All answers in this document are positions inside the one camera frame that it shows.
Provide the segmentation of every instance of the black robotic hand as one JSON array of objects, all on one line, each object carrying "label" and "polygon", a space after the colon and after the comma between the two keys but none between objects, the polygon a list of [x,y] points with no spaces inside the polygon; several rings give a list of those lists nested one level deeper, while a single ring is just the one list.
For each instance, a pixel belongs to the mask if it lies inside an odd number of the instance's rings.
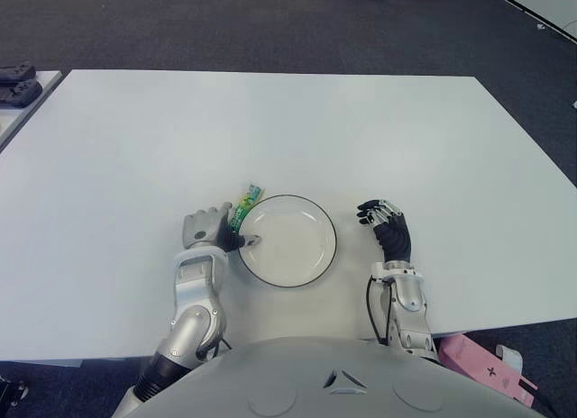
[{"label": "black robotic hand", "polygon": [[374,225],[372,228],[385,253],[385,262],[411,259],[411,237],[408,233],[405,215],[391,202],[370,200],[357,206],[361,224]]}]

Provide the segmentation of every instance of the green snack package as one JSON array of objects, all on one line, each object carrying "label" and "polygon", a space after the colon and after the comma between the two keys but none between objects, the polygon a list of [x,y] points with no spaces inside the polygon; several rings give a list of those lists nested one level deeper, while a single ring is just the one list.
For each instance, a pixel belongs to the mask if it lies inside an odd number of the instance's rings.
[{"label": "green snack package", "polygon": [[246,217],[246,214],[251,211],[252,207],[259,202],[262,193],[264,193],[264,190],[262,190],[260,187],[254,184],[249,185],[248,189],[246,190],[246,194],[240,200],[236,206],[236,209],[234,209],[234,215],[231,219],[231,227],[233,228],[233,231],[239,231],[244,217]]}]

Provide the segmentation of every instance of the plate rim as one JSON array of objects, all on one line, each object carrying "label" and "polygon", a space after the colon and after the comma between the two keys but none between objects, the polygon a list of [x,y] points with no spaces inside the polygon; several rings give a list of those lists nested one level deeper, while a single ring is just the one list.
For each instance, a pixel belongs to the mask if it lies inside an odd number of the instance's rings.
[{"label": "plate rim", "polygon": [[[317,281],[320,277],[322,277],[324,275],[324,273],[326,271],[328,271],[328,269],[331,267],[331,265],[333,265],[334,262],[334,257],[336,256],[336,248],[338,247],[338,238],[336,236],[336,229],[334,227],[334,223],[333,223],[333,219],[330,217],[330,215],[325,211],[325,209],[323,209],[323,207],[320,204],[317,204],[316,202],[313,202],[312,200],[310,200],[307,197],[304,197],[302,195],[290,195],[290,194],[283,194],[283,195],[272,195],[271,197],[267,197],[266,199],[262,199],[258,204],[256,204],[255,206],[253,206],[251,208],[251,211],[256,208],[259,204],[263,204],[264,202],[267,202],[268,200],[274,199],[276,197],[296,197],[297,199],[304,199],[308,202],[310,202],[311,204],[313,204],[314,206],[316,206],[318,209],[321,210],[321,212],[326,215],[326,218],[328,218],[328,221],[331,223],[331,227],[333,228],[333,234],[334,234],[334,250],[333,250],[333,255],[331,256],[331,261],[328,262],[328,265],[326,266],[325,269],[323,269],[323,271],[316,276],[315,278],[307,281],[306,283],[302,283],[300,285],[296,285],[296,286],[280,286],[280,285],[275,285],[274,283],[271,283],[267,280],[265,280],[264,278],[259,277],[254,271],[252,271],[252,269],[249,268],[249,266],[246,264],[246,262],[244,261],[243,258],[243,254],[241,253],[241,249],[238,249],[238,255],[241,258],[241,261],[243,262],[243,265],[249,270],[249,272],[251,274],[253,274],[255,277],[257,277],[260,281],[262,281],[263,283],[266,283],[267,285],[273,286],[273,287],[280,287],[283,289],[294,289],[296,287],[302,287],[302,286],[306,286],[306,285],[310,285],[312,282]],[[243,220],[241,221],[241,225],[239,226],[239,233],[241,228],[243,227],[243,223],[244,220],[246,219],[246,217],[248,216],[248,214],[246,214],[243,218]]]}]

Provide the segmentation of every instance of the pink object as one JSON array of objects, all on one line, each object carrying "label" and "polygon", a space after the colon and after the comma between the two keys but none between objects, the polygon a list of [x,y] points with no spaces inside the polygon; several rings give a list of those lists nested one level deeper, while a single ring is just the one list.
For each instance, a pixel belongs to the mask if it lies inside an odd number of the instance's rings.
[{"label": "pink object", "polygon": [[447,368],[457,373],[515,398],[526,406],[533,404],[533,396],[519,386],[519,380],[535,390],[536,385],[462,334],[443,339],[439,358]]}]

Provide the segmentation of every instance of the wire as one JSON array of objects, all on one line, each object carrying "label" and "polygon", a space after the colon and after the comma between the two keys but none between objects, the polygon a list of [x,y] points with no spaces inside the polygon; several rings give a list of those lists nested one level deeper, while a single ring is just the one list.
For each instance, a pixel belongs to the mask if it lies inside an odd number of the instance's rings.
[{"label": "wire", "polygon": [[385,340],[385,344],[387,346],[389,346],[389,322],[390,322],[390,305],[393,301],[393,289],[390,287],[390,283],[387,283],[387,286],[389,287],[389,310],[387,310],[387,328],[385,330],[385,333],[387,335],[387,338]]},{"label": "wire", "polygon": [[218,350],[220,349],[220,341],[215,346],[215,353],[213,353],[213,359],[218,356]]},{"label": "wire", "polygon": [[577,23],[577,20],[573,20],[572,22],[568,22],[564,27],[561,29],[565,29],[567,26],[571,26],[572,24]]},{"label": "wire", "polygon": [[367,283],[367,292],[365,295],[365,300],[367,302],[367,312],[369,313],[369,319],[371,320],[372,330],[375,331],[375,336],[377,337],[377,341],[379,342],[379,344],[387,345],[387,339],[385,339],[385,340],[382,339],[382,337],[379,334],[379,330],[377,329],[377,325],[375,323],[375,320],[372,317],[371,302],[369,301],[369,293],[371,292],[371,284],[373,281],[375,281],[375,279],[373,277],[370,277],[369,283]]}]

